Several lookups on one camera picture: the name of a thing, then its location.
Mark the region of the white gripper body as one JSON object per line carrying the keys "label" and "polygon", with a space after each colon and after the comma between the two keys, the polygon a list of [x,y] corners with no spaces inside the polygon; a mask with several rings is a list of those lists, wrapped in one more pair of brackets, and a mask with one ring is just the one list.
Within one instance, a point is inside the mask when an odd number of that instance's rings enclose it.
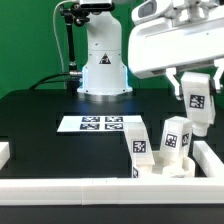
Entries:
{"label": "white gripper body", "polygon": [[216,0],[146,0],[132,20],[128,65],[139,78],[224,58],[224,5]]}

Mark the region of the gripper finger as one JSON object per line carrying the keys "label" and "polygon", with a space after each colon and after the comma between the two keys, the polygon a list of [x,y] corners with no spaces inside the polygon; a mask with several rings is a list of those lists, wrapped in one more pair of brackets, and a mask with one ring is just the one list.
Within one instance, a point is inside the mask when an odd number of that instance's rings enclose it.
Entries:
{"label": "gripper finger", "polygon": [[174,87],[175,97],[178,100],[182,100],[183,99],[182,87],[181,87],[179,81],[177,80],[176,75],[177,75],[177,70],[175,67],[166,69],[166,76]]}
{"label": "gripper finger", "polygon": [[220,80],[224,74],[224,59],[215,59],[214,66],[216,67],[216,72],[210,82],[212,94],[220,93],[222,90],[222,84]]}

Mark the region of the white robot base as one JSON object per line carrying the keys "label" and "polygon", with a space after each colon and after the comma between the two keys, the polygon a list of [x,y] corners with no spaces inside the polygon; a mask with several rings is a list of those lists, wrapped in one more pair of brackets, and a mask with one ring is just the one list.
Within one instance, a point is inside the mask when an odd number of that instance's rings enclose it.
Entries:
{"label": "white robot base", "polygon": [[110,12],[93,13],[87,23],[88,60],[82,68],[78,92],[94,98],[111,98],[132,91],[122,61],[122,27]]}

